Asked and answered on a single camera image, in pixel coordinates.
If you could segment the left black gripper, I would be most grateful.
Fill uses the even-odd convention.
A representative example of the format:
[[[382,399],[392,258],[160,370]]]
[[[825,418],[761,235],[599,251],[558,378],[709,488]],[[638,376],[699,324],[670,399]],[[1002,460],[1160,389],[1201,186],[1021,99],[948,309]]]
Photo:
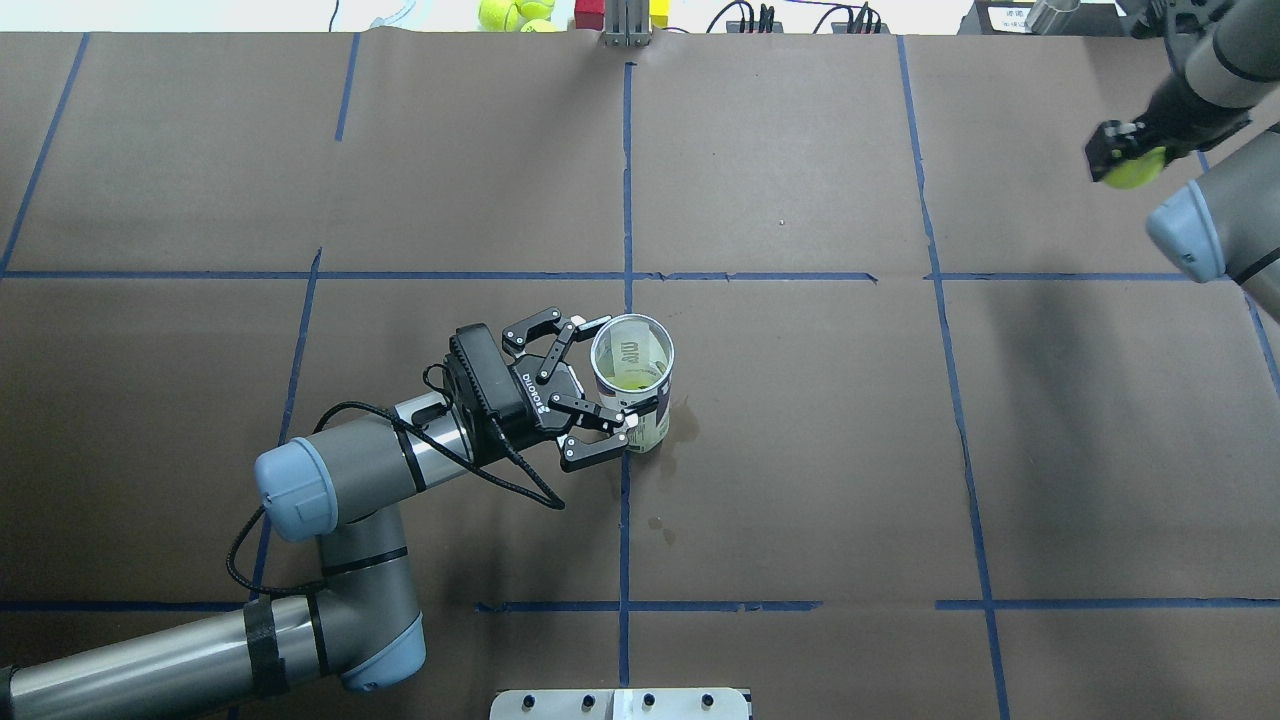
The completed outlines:
[[[563,436],[559,468],[572,473],[620,459],[640,439],[643,419],[657,413],[658,397],[611,409],[568,396],[585,395],[570,364],[570,348],[595,338],[612,319],[585,319],[559,307],[534,313],[500,331],[500,350],[511,363],[504,361],[488,325],[454,332],[445,355],[445,387],[460,406],[456,415],[474,462],[507,457],[507,445],[524,451]],[[604,438],[580,439],[570,432],[572,427]]]

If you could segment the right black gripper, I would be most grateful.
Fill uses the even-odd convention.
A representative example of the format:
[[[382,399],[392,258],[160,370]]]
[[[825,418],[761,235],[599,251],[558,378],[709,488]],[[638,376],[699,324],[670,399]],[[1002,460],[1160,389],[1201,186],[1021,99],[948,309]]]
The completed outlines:
[[[1184,79],[1166,79],[1146,109],[1146,124],[1105,120],[1085,141],[1091,181],[1100,183],[1160,146],[1167,149],[1167,158],[1207,152],[1249,124],[1249,109],[1221,108],[1203,100]]]

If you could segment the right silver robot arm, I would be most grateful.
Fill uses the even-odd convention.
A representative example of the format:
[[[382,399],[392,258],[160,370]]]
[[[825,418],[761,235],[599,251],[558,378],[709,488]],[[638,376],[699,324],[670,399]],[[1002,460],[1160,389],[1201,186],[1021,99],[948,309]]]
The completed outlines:
[[[1146,110],[1106,120],[1084,146],[1094,182],[1132,190],[1174,161],[1244,129],[1277,91],[1275,1],[1126,1],[1132,35],[1164,41],[1171,69]],[[1279,315],[1277,127],[1188,181],[1146,220],[1161,254],[1190,279],[1228,278]]]

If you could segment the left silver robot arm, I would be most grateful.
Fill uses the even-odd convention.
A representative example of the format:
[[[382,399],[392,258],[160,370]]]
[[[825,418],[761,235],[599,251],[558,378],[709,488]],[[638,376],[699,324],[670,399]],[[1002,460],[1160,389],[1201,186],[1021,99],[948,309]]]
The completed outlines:
[[[393,406],[343,401],[255,464],[276,541],[314,561],[283,583],[242,573],[224,614],[33,666],[3,669],[5,719],[201,719],[335,678],[380,691],[425,662],[424,614],[401,505],[475,477],[545,509],[564,501],[524,456],[550,443],[564,471],[623,456],[666,424],[675,351],[637,315],[547,307],[494,334],[462,325]]]

